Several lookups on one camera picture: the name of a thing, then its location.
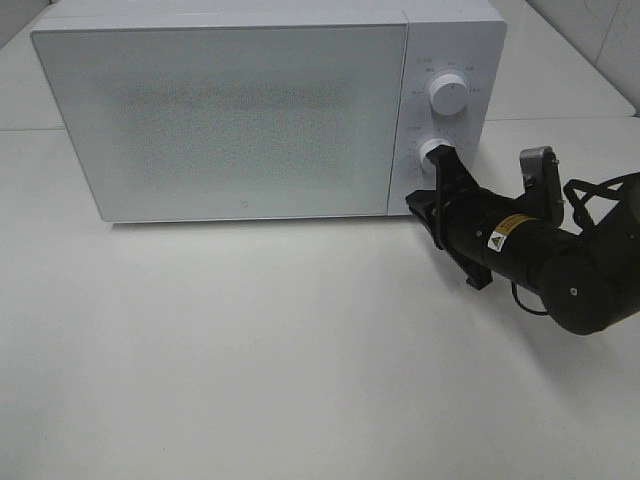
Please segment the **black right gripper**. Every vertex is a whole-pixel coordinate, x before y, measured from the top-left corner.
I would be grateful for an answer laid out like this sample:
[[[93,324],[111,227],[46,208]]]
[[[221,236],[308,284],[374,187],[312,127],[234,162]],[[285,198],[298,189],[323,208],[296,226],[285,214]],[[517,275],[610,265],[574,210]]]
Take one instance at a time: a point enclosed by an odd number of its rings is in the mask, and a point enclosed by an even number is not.
[[[525,229],[527,233],[538,226],[536,190],[531,188],[508,198],[478,186],[455,148],[441,146],[430,160],[436,170],[436,190],[416,190],[405,201],[435,246],[445,247],[467,276],[467,283],[477,290],[492,282],[494,272],[536,290],[538,283],[532,265],[526,261],[522,234],[508,234],[499,251],[489,246],[496,227],[513,215],[524,215],[533,223]]]

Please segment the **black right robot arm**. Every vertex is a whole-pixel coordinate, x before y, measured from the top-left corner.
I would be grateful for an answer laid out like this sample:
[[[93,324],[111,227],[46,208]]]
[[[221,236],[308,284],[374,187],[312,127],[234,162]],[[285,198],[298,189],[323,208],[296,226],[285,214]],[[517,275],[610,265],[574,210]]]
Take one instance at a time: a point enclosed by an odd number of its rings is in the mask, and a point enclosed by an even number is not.
[[[406,198],[411,214],[481,290],[495,274],[537,295],[565,330],[590,335],[639,310],[639,176],[562,184],[549,146],[519,157],[517,198],[481,187],[454,147],[427,149],[435,187]]]

